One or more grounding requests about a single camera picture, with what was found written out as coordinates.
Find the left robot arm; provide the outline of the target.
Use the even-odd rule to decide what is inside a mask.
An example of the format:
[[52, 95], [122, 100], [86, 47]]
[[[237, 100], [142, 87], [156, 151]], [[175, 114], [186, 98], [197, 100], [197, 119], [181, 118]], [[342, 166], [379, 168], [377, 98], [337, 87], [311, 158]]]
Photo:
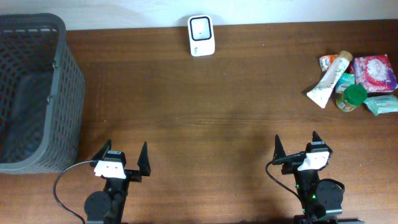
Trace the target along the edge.
[[151, 173], [147, 143], [142, 146], [137, 161], [138, 170], [125, 168], [125, 153], [113, 151], [111, 140], [107, 140], [93, 156], [90, 166], [94, 168], [95, 176], [106, 182], [102, 191], [93, 192], [85, 200], [87, 222], [121, 223], [129, 184], [141, 182], [143, 177], [148, 177]]

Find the orange tissue packet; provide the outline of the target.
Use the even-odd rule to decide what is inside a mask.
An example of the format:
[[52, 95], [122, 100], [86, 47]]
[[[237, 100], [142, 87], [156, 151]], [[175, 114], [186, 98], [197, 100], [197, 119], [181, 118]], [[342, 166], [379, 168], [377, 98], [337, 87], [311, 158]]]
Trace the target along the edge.
[[319, 58], [320, 68], [323, 72], [327, 71], [332, 65], [333, 61], [338, 57], [338, 54], [324, 55]]

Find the green lid jar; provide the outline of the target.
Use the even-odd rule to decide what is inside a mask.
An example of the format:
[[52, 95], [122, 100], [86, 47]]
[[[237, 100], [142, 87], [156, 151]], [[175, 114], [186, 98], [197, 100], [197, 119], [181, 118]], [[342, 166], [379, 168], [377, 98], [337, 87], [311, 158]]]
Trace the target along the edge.
[[336, 106], [344, 112], [351, 112], [361, 106], [368, 97], [366, 89], [357, 84], [347, 87], [336, 99]]

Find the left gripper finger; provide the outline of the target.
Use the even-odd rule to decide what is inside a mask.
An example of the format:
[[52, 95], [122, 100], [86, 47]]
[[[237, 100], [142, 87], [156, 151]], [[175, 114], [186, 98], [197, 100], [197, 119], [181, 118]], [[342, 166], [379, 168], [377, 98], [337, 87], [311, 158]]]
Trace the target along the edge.
[[104, 146], [93, 156], [92, 161], [100, 161], [103, 160], [106, 153], [111, 149], [111, 140], [107, 140]]
[[140, 153], [138, 161], [137, 161], [137, 165], [139, 167], [139, 172], [140, 172], [141, 176], [150, 176], [151, 168], [150, 168], [148, 148], [147, 148], [146, 141], [143, 143], [141, 153]]

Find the teal tissue packet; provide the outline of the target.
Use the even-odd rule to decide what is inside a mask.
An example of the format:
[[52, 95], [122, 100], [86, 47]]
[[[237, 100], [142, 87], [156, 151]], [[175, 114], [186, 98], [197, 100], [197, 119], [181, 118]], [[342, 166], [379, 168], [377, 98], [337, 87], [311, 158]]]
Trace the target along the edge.
[[335, 86], [335, 93], [342, 94], [350, 85], [355, 84], [355, 75], [343, 73]]

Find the mint toilet tissue pack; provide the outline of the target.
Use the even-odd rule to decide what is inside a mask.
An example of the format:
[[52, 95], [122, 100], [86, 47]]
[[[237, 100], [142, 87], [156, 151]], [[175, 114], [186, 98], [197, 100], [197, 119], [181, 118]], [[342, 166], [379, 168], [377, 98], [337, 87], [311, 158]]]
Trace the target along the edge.
[[397, 97], [394, 95], [369, 97], [364, 103], [375, 116], [398, 111]]

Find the red purple snack bag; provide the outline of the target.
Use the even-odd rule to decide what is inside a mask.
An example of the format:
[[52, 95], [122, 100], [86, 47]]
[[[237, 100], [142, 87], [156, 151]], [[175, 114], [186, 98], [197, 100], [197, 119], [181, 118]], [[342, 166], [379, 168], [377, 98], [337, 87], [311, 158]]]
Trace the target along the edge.
[[354, 74], [355, 83], [368, 93], [387, 93], [397, 89], [397, 79], [387, 54], [356, 57], [349, 70]]

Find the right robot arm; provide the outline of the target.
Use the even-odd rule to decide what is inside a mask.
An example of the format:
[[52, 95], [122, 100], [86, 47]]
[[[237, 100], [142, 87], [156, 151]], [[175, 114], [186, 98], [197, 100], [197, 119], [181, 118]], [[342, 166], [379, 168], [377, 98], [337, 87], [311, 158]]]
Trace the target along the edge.
[[303, 213], [294, 216], [294, 223], [362, 223], [354, 218], [338, 218], [343, 213], [345, 185], [334, 179], [319, 178], [318, 172], [327, 167], [332, 154], [332, 149], [315, 131], [306, 149], [291, 155], [285, 153], [280, 137], [275, 136], [274, 155], [266, 166], [281, 166], [283, 175], [294, 175], [295, 190], [279, 182], [268, 170], [266, 173], [298, 198]]

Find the white bamboo print tube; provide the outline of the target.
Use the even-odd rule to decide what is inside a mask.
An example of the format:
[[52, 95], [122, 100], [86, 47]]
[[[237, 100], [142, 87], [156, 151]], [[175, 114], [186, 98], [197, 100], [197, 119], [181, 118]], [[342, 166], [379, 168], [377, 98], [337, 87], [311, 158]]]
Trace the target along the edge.
[[326, 107], [334, 87], [348, 68], [352, 59], [353, 56], [351, 53], [341, 51], [319, 83], [312, 90], [307, 92], [307, 96], [320, 108], [324, 109]]

